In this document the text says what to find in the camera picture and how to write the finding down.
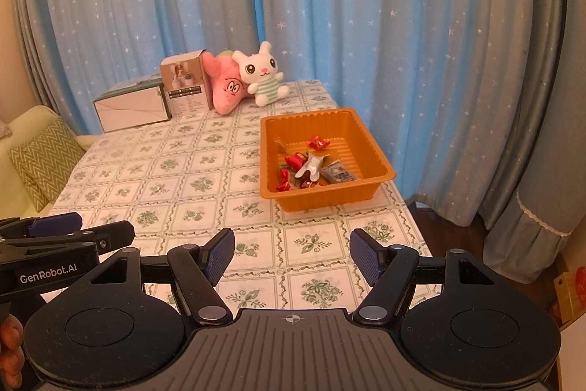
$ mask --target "beige wall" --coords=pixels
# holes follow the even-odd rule
[[[570,272],[575,272],[578,267],[586,265],[586,216],[572,232],[561,255]]]
[[[36,104],[21,58],[12,0],[0,0],[0,120],[9,122]]]

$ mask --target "plush toy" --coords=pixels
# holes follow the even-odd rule
[[[240,78],[248,84],[248,93],[254,93],[256,104],[264,107],[279,98],[289,95],[289,87],[280,85],[283,73],[277,73],[277,62],[271,55],[271,44],[260,44],[259,53],[251,56],[237,50],[232,58],[240,67]]]
[[[232,51],[225,50],[217,56],[210,52],[201,54],[203,68],[212,79],[212,101],[221,115],[227,115],[248,96],[238,64],[232,59]]]

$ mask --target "checkered pattern tablecloth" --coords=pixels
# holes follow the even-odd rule
[[[84,228],[130,220],[142,255],[203,245],[231,227],[234,258],[217,291],[234,313],[243,306],[353,310],[368,293],[348,251],[354,228],[382,244],[430,252],[392,181],[370,201],[310,211],[288,213],[260,197],[260,119],[336,108],[318,81],[289,85],[289,98],[267,107],[246,99],[228,116],[212,111],[103,135],[52,213],[77,211]],[[168,285],[146,290],[174,305]],[[418,285],[412,304],[437,291]]]

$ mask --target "dark floor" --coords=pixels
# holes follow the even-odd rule
[[[474,256],[482,259],[482,249],[484,239],[487,235],[484,221],[477,215],[472,224],[468,227],[459,227],[450,221],[439,217],[435,212],[430,210],[416,209],[415,204],[409,207],[415,223],[421,231],[431,254],[434,257],[444,257],[448,249],[458,247],[471,252]],[[556,291],[553,286],[555,277],[558,276],[555,265],[547,268],[541,273],[537,280],[532,284],[520,284],[509,280],[513,286],[522,291],[526,296],[533,300],[537,305],[546,311],[556,300]],[[554,366],[550,373],[547,383],[552,389],[557,390],[557,369]]]

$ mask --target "sofa armrest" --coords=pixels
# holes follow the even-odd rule
[[[100,136],[98,134],[82,134],[81,136],[76,136],[75,140],[77,140],[77,144],[80,145],[84,150],[89,150],[90,146],[92,146],[96,140],[98,140]]]

